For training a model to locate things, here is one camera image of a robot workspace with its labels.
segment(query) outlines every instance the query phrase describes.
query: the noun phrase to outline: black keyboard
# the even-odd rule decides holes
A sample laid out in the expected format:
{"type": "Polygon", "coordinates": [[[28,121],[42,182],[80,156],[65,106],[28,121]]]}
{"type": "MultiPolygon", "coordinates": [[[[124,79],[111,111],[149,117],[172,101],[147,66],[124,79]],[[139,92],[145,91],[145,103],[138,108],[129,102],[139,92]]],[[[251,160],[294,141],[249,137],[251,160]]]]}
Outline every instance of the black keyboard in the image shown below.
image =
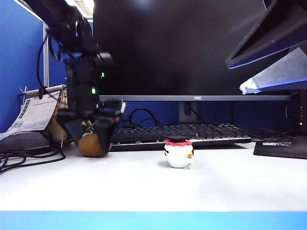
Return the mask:
{"type": "Polygon", "coordinates": [[[251,142],[246,130],[228,123],[119,128],[113,133],[111,151],[162,150],[166,137],[174,135],[188,137],[194,147],[251,142]]]}

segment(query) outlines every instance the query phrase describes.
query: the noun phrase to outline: mouse pad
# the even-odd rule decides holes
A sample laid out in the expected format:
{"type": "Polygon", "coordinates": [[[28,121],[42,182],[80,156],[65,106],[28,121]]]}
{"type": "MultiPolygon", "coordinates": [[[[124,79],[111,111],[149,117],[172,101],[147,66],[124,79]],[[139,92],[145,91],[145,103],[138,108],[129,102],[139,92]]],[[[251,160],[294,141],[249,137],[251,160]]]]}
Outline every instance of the mouse pad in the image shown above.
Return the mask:
{"type": "Polygon", "coordinates": [[[256,142],[254,155],[307,159],[307,136],[256,142]]]}

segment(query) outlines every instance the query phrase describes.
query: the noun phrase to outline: computer monitor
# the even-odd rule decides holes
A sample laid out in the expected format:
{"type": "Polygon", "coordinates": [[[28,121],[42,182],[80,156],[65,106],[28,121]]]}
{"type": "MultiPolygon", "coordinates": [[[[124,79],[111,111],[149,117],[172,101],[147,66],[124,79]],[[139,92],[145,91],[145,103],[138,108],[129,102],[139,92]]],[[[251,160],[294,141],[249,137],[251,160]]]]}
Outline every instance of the computer monitor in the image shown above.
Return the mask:
{"type": "Polygon", "coordinates": [[[266,11],[261,0],[96,0],[94,38],[115,69],[98,92],[124,101],[288,100],[242,95],[241,83],[287,51],[238,69],[225,58],[266,11]]]}

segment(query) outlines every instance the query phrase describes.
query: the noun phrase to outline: monitor stand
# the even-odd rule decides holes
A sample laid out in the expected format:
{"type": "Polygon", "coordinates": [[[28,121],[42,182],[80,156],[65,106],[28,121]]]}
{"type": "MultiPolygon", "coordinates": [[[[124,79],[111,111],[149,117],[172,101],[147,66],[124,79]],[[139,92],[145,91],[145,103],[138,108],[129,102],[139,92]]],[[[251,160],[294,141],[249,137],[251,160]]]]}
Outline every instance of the monitor stand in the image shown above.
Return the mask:
{"type": "Polygon", "coordinates": [[[197,102],[179,102],[179,122],[197,122],[196,115],[191,111],[187,103],[189,103],[192,108],[197,112],[197,102]]]}

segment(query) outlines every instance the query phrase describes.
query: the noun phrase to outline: black cable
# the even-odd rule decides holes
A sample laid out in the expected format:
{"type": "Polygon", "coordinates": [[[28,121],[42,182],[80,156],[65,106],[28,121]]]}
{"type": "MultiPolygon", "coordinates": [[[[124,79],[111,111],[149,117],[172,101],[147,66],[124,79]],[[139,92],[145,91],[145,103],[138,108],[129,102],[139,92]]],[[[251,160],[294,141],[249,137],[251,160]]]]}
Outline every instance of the black cable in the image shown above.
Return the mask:
{"type": "Polygon", "coordinates": [[[285,139],[294,139],[295,137],[292,137],[287,134],[287,132],[277,132],[265,128],[257,128],[257,129],[250,129],[248,130],[249,136],[253,138],[253,141],[274,141],[274,140],[285,140],[285,139]],[[262,133],[265,134],[265,136],[260,136],[259,134],[255,133],[262,133]]]}
{"type": "Polygon", "coordinates": [[[136,112],[136,111],[139,111],[139,110],[143,110],[143,111],[146,111],[147,113],[150,114],[150,116],[152,116],[153,120],[154,120],[154,125],[156,127],[160,126],[160,122],[157,120],[157,118],[154,116],[154,114],[146,109],[146,108],[137,108],[137,109],[134,109],[129,115],[128,115],[128,122],[132,122],[132,115],[136,112]]]}
{"type": "Polygon", "coordinates": [[[28,155],[28,156],[23,156],[23,160],[21,162],[18,162],[18,163],[14,163],[14,164],[9,164],[7,165],[7,162],[8,162],[8,159],[9,157],[12,157],[12,156],[8,156],[8,154],[6,154],[6,158],[5,158],[5,161],[4,163],[0,166],[0,174],[2,174],[3,172],[5,171],[8,171],[8,170],[12,170],[12,169],[16,169],[16,168],[22,168],[22,167],[28,167],[28,166],[34,166],[34,165],[40,165],[40,164],[47,164],[47,163],[52,163],[52,162],[57,162],[57,161],[61,161],[63,159],[66,158],[65,154],[63,153],[63,151],[61,150],[61,148],[58,148],[58,150],[54,153],[51,153],[47,156],[37,156],[37,155],[28,155]],[[29,157],[29,158],[46,158],[46,157],[50,157],[50,156],[54,156],[56,154],[58,154],[58,152],[61,153],[61,158],[58,158],[58,159],[53,159],[53,160],[49,160],[49,161],[41,161],[41,162],[35,162],[35,163],[29,163],[29,164],[23,164],[25,161],[26,161],[26,158],[29,157]]]}
{"type": "Polygon", "coordinates": [[[42,87],[42,88],[44,88],[44,85],[43,85],[42,81],[39,78],[39,61],[40,61],[40,55],[42,53],[42,50],[43,50],[43,47],[44,47],[44,44],[45,44],[47,38],[48,38],[48,35],[46,35],[46,37],[44,38],[43,43],[39,47],[39,51],[38,51],[38,55],[37,55],[37,60],[36,60],[36,77],[37,77],[37,80],[38,80],[38,83],[39,83],[40,87],[42,87]]]}
{"type": "Polygon", "coordinates": [[[206,119],[204,119],[202,116],[200,116],[192,107],[192,105],[190,105],[189,103],[186,102],[186,104],[188,105],[188,107],[190,108],[190,110],[193,112],[193,114],[196,115],[196,117],[198,117],[200,120],[202,120],[205,123],[208,124],[213,124],[213,125],[218,125],[217,123],[211,122],[211,121],[207,121],[206,119]]]}
{"type": "Polygon", "coordinates": [[[90,130],[94,125],[96,125],[100,120],[95,120],[88,128],[86,128],[82,134],[86,133],[88,130],[90,130]]]}
{"type": "Polygon", "coordinates": [[[145,127],[145,126],[142,126],[142,125],[134,123],[134,122],[131,122],[131,124],[134,125],[134,126],[137,126],[139,128],[144,128],[145,127]]]}
{"type": "Polygon", "coordinates": [[[58,99],[56,97],[54,97],[51,93],[49,92],[46,92],[45,90],[45,86],[43,85],[40,77],[39,77],[39,62],[40,62],[40,55],[42,53],[42,50],[43,50],[43,47],[44,47],[44,44],[47,40],[47,38],[49,37],[49,35],[47,34],[46,37],[44,38],[44,41],[43,43],[41,44],[41,46],[39,47],[39,51],[38,51],[38,55],[37,55],[37,60],[36,60],[36,78],[37,78],[37,81],[40,85],[40,87],[43,89],[43,94],[44,93],[47,93],[51,98],[53,98],[56,102],[58,102],[58,99]]]}
{"type": "Polygon", "coordinates": [[[141,121],[139,121],[137,124],[139,125],[140,123],[144,122],[144,121],[147,121],[147,120],[153,120],[152,117],[149,117],[149,118],[146,118],[146,119],[143,119],[141,121]]]}

